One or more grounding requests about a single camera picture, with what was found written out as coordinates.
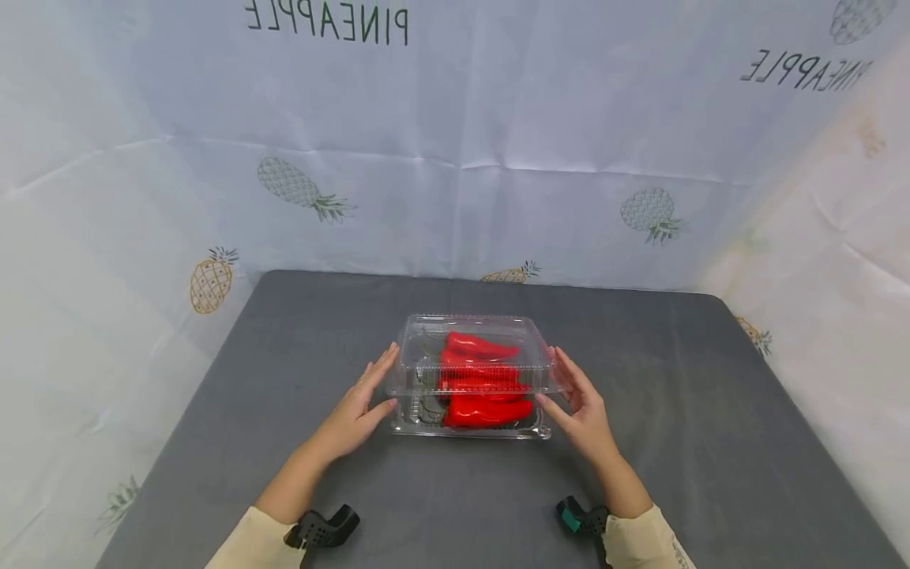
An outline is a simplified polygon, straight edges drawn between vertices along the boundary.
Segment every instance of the red bell pepper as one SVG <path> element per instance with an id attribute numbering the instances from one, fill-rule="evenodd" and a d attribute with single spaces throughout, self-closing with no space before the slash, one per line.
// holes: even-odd
<path id="1" fill-rule="evenodd" d="M 517 381 L 488 380 L 476 377 L 451 379 L 443 389 L 448 389 L 452 397 L 483 399 L 490 402 L 518 401 L 524 398 L 524 394 L 528 390 Z"/>
<path id="2" fill-rule="evenodd" d="M 518 346 L 494 344 L 479 336 L 461 332 L 449 332 L 446 336 L 446 350 L 487 361 L 509 360 L 519 352 Z"/>
<path id="3" fill-rule="evenodd" d="M 521 421 L 532 411 L 533 405 L 528 400 L 497 403 L 455 395 L 442 418 L 442 424 L 447 427 L 489 429 Z"/>
<path id="4" fill-rule="evenodd" d="M 471 356 L 448 349 L 443 350 L 442 354 L 440 354 L 440 364 L 443 366 L 443 375 L 453 377 L 470 375 L 471 377 L 496 381 L 517 381 L 519 375 L 518 368 L 495 361 L 475 360 Z"/>

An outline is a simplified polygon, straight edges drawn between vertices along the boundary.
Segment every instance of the cream sleeve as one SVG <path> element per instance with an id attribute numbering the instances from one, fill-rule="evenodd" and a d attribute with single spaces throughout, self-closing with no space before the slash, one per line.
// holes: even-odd
<path id="1" fill-rule="evenodd" d="M 656 505 L 633 520 L 609 516 L 603 546 L 613 569 L 695 569 Z"/>
<path id="2" fill-rule="evenodd" d="M 291 527 L 251 507 L 206 569 L 297 569 L 305 551 L 285 545 Z"/>

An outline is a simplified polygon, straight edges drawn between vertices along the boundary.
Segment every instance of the white backdrop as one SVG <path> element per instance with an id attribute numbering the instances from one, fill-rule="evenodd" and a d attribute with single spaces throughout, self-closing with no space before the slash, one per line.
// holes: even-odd
<path id="1" fill-rule="evenodd" d="M 910 559 L 910 38 L 731 239 L 703 288 L 769 364 Z"/>
<path id="2" fill-rule="evenodd" d="M 891 0 L 5 7 L 0 566 L 92 565 L 263 271 L 695 290 L 908 19 Z"/>

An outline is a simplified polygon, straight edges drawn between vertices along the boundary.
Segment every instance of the plastic clamshell box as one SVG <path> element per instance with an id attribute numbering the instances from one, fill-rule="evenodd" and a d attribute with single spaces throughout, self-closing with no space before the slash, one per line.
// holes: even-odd
<path id="1" fill-rule="evenodd" d="M 496 344 L 502 354 L 487 353 L 443 363 L 442 351 L 454 332 Z M 559 390 L 554 361 L 530 319 L 516 316 L 411 316 L 399 336 L 401 352 L 386 383 L 399 400 L 392 417 L 396 434 L 488 439 L 549 439 L 550 427 L 534 393 Z M 531 414 L 491 428 L 451 428 L 443 424 L 452 396 L 489 398 L 510 395 L 531 402 Z"/>

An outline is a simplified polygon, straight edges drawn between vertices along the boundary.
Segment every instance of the gray table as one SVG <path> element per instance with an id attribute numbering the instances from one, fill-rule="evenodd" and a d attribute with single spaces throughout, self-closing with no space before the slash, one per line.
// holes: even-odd
<path id="1" fill-rule="evenodd" d="M 288 454 L 417 312 L 518 314 L 588 372 L 700 569 L 905 568 L 723 303 L 710 296 L 277 271 L 263 276 L 98 567 L 202 567 Z M 313 506 L 362 522 L 313 567 L 595 567 L 553 514 L 599 500 L 546 442 L 393 437 Z"/>

